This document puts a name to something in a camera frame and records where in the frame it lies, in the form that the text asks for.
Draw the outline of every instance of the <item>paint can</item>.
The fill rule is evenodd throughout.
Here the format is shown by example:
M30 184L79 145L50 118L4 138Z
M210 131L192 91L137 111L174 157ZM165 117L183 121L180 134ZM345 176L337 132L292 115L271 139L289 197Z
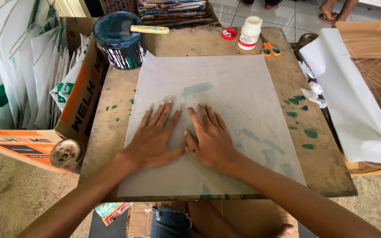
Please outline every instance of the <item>paint can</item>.
M95 40L107 54L110 64L120 70L141 67L146 54L144 35L130 31L131 25L142 25L142 20L125 11L105 15L93 25Z

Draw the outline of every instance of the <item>wooden table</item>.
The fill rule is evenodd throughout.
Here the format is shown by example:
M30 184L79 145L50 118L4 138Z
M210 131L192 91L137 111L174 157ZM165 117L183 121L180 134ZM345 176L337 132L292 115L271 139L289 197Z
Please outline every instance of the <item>wooden table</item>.
M146 41L148 50L158 57L256 55L261 52L260 40L255 49L242 50L237 46L237 38L233 41L224 40L221 38L221 31L220 27L187 28L172 30L166 35L147 34ZM310 89L310 87L283 30L262 28L262 34L282 50L279 57L268 57L265 61L282 105L307 186L326 197L356 196L357 190L319 106L308 100L301 100L298 105L292 102L294 96L302 95L301 88ZM109 68L79 182L99 170L124 147L139 70L121 71ZM307 106L307 111L301 109L304 106ZM316 131L317 138L309 137L304 129ZM103 202L126 202L119 201L116 194L117 189L110 192ZM171 199L196 198L136 197L132 200Z

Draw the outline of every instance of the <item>denim jeans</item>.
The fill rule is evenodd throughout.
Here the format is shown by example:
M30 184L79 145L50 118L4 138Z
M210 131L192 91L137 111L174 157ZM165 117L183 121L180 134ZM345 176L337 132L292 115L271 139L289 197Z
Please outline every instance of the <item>denim jeans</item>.
M174 211L167 207L152 207L151 238L190 238L192 219L186 212Z

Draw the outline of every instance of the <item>glue bottle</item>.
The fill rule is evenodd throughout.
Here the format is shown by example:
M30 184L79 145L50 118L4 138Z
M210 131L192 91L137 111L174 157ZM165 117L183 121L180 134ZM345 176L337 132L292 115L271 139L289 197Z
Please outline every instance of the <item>glue bottle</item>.
M242 27L241 36L237 45L244 50L254 49L257 43L258 37L261 33L262 19L259 17L247 17L245 19L245 24Z

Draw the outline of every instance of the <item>left hand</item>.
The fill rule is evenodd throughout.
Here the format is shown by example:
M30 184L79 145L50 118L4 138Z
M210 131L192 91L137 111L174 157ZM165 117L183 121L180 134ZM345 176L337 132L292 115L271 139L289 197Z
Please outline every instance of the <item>left hand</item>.
M161 102L155 114L151 108L146 111L138 130L130 144L122 149L116 158L127 160L136 169L151 168L167 164L185 153L185 147L167 150L167 141L176 127L182 109L178 108L170 122L166 123L173 101Z

